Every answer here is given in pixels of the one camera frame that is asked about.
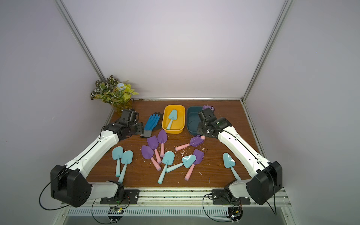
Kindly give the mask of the teal plastic storage box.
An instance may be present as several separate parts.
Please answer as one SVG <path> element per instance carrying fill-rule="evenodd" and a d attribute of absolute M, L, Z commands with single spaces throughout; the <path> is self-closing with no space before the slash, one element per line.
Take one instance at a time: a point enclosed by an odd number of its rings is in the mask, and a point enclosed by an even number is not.
<path fill-rule="evenodd" d="M 198 125 L 201 122 L 198 113 L 202 111 L 202 106 L 191 106 L 187 109 L 186 120 L 187 130 L 192 136 L 198 135 Z"/>

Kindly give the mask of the yellow plastic storage box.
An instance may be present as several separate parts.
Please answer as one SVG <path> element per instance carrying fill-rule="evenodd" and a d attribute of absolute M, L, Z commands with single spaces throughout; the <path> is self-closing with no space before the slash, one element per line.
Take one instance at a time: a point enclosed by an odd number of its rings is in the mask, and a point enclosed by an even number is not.
<path fill-rule="evenodd" d="M 185 127 L 185 107 L 182 105 L 168 105 L 164 110 L 162 128 L 168 134 L 180 134 Z"/>

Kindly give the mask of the purple pointed shovel top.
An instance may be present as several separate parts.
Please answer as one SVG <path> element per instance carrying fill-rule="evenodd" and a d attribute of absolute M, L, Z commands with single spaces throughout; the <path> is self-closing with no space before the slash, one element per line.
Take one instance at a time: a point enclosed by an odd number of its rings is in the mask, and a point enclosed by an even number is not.
<path fill-rule="evenodd" d="M 160 157 L 163 158 L 165 155 L 165 143 L 167 142 L 167 133 L 163 129 L 159 132 L 157 140 L 161 144 Z"/>

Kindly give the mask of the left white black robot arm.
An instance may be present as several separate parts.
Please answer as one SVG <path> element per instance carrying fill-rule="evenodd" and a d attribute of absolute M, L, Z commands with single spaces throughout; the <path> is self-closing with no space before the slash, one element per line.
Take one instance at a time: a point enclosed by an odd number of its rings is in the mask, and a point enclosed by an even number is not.
<path fill-rule="evenodd" d="M 121 117 L 104 126 L 99 136 L 84 151 L 64 166 L 56 165 L 50 172 L 50 194 L 53 199 L 73 207 L 89 200 L 124 198 L 124 187 L 117 181 L 88 182 L 93 167 L 119 141 L 143 132 L 135 110 L 123 110 Z"/>

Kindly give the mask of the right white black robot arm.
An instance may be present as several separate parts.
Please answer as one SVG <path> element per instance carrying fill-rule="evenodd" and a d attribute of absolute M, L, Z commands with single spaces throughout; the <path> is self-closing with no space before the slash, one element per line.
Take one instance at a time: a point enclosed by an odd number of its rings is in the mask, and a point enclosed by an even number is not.
<path fill-rule="evenodd" d="M 197 133 L 211 137 L 223 143 L 244 165 L 250 179 L 229 183 L 225 190 L 230 197 L 250 197 L 257 204 L 263 205 L 283 188 L 283 168 L 277 162 L 256 152 L 224 117 L 216 118 L 211 109 L 198 113 L 200 123 Z"/>

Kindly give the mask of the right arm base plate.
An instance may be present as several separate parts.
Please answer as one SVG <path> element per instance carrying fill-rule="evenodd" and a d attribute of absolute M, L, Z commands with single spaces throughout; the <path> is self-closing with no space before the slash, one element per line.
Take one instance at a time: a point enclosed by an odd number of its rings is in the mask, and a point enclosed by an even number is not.
<path fill-rule="evenodd" d="M 230 205 L 250 205 L 248 197 L 234 197 L 230 191 L 224 189 L 213 189 L 211 191 L 211 199 L 213 204 L 230 204 Z"/>

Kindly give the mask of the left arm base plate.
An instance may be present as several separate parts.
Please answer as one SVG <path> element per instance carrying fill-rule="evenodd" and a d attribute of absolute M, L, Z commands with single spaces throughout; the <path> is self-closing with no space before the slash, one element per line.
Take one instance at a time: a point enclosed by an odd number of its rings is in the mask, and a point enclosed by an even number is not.
<path fill-rule="evenodd" d="M 115 197 L 101 198 L 100 204 L 118 205 L 118 204 L 137 204 L 140 190 L 138 189 L 122 189 Z"/>

